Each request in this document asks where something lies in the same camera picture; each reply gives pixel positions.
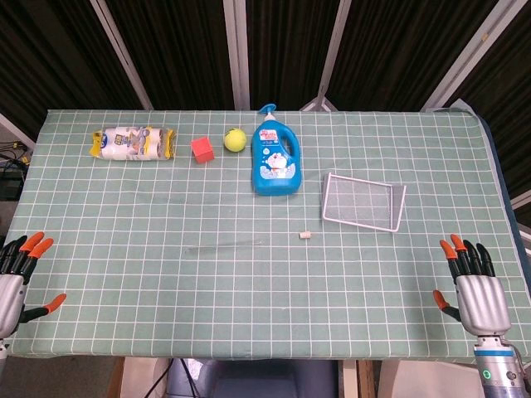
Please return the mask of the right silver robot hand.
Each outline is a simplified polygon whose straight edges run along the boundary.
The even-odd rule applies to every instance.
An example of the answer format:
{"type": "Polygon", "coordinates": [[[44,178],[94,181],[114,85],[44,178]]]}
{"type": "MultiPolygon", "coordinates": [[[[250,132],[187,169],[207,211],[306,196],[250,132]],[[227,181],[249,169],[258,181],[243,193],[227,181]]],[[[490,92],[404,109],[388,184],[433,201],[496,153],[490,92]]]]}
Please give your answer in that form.
{"type": "Polygon", "coordinates": [[[501,337],[511,329],[503,285],[496,277],[488,250],[452,234],[441,240],[458,305],[451,306],[439,290],[433,291],[437,307],[477,337],[501,337]]]}

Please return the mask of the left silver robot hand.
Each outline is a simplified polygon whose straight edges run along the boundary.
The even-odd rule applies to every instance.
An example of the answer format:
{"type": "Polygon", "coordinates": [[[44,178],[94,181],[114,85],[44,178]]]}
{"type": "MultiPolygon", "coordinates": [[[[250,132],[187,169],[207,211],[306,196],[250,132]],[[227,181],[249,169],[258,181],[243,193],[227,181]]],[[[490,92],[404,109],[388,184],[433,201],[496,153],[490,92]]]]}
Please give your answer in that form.
{"type": "Polygon", "coordinates": [[[44,317],[56,311],[66,300],[57,295],[50,303],[26,309],[25,299],[31,276],[38,260],[51,248],[52,238],[44,238],[42,231],[23,235],[1,248],[1,339],[13,335],[21,323],[44,317]]]}

